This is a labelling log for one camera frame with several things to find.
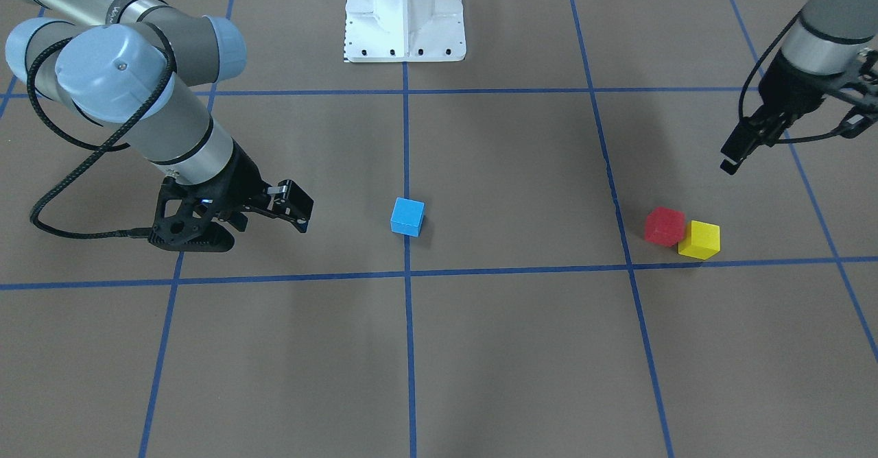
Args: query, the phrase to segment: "red cube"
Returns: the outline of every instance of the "red cube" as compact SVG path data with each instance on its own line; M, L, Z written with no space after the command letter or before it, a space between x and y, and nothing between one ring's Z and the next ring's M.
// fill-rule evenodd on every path
M646 217L647 242L658 243L670 248L677 245L686 236L686 215L681 211L668 208L655 208Z

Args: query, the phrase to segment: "blue end cap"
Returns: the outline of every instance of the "blue end cap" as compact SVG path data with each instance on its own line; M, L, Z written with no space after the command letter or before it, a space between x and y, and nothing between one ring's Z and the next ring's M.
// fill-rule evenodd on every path
M76 36L58 56L56 75L76 105L101 121L123 123L143 105L162 79L162 52L131 27L98 26ZM174 78L143 118L161 110Z
M219 76L217 82L238 77L247 67L247 43L238 27L226 18L205 16L213 24L219 47Z
M36 17L29 19L19 26L14 27L9 38L6 39L6 64L9 64L10 70L18 77L21 82L27 80L27 46L31 43L31 38L41 27L51 23L67 23L57 19Z
M396 198L390 229L411 237L420 235L420 225L424 223L424 203L411 199Z

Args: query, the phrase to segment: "white plastic mount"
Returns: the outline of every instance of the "white plastic mount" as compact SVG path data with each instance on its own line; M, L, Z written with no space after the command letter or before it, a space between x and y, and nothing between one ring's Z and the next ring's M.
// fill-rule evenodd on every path
M345 62L466 57L462 0L348 0L345 12Z

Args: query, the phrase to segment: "gray floor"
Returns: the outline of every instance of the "gray floor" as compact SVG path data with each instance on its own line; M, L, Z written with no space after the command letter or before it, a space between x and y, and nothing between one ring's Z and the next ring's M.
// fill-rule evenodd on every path
M344 0L167 1L247 37L196 90L311 230L180 256L38 232L84 153L4 65L0 455L878 456L878 130L718 168L806 0L464 0L467 59L408 67L343 64ZM2 6L3 34L38 14ZM109 155L45 217L143 226L159 181ZM646 243L655 206L724 249Z

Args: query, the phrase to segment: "blue cube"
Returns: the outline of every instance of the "blue cube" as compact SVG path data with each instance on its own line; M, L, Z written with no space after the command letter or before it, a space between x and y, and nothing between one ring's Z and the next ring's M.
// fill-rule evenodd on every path
M390 230L395 233L417 237L420 224L424 221L424 203L411 199L396 198L393 214L390 217Z

